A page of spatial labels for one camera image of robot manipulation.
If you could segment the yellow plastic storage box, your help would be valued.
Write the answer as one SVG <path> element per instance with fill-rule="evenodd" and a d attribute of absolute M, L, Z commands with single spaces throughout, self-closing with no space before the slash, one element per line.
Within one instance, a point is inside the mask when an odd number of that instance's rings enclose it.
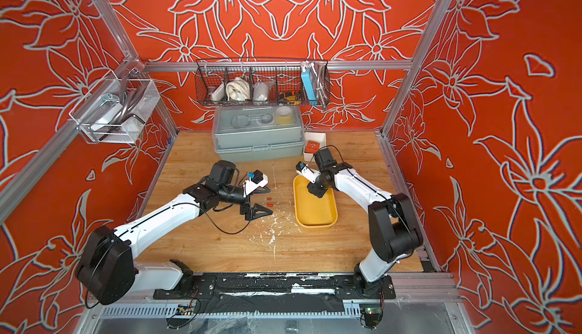
<path fill-rule="evenodd" d="M 309 181 L 303 176 L 293 180 L 293 197 L 295 217 L 298 224 L 304 228 L 328 228 L 338 219 L 335 197 L 328 190 L 322 198 L 318 198 L 308 190 Z"/>

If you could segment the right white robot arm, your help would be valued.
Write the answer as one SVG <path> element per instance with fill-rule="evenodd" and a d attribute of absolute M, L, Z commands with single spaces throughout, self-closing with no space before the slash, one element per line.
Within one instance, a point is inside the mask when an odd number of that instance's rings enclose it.
<path fill-rule="evenodd" d="M 360 292 L 375 289 L 398 261 L 424 244 L 414 204 L 405 194 L 392 194 L 367 181 L 351 164 L 336 161 L 328 146 L 314 159 L 315 170 L 303 162 L 296 165 L 298 175 L 309 181 L 309 193 L 322 198 L 330 189 L 342 192 L 368 214 L 371 250 L 356 265 L 354 283 Z"/>

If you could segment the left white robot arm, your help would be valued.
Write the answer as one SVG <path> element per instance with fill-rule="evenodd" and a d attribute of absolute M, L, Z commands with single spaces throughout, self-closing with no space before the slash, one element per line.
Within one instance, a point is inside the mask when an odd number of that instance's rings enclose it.
<path fill-rule="evenodd" d="M 237 205 L 246 222 L 267 217 L 271 209 L 252 203 L 254 194 L 265 194 L 268 176 L 259 170 L 235 181 L 238 169 L 230 161 L 218 161 L 210 173 L 166 205 L 115 228 L 101 226 L 91 232 L 76 270 L 76 278 L 102 305 L 110 305 L 130 292 L 160 292 L 162 298 L 189 297 L 195 292 L 192 270 L 179 260 L 164 264 L 140 264 L 136 259 L 153 243 L 179 226 L 217 212 L 224 203 Z"/>

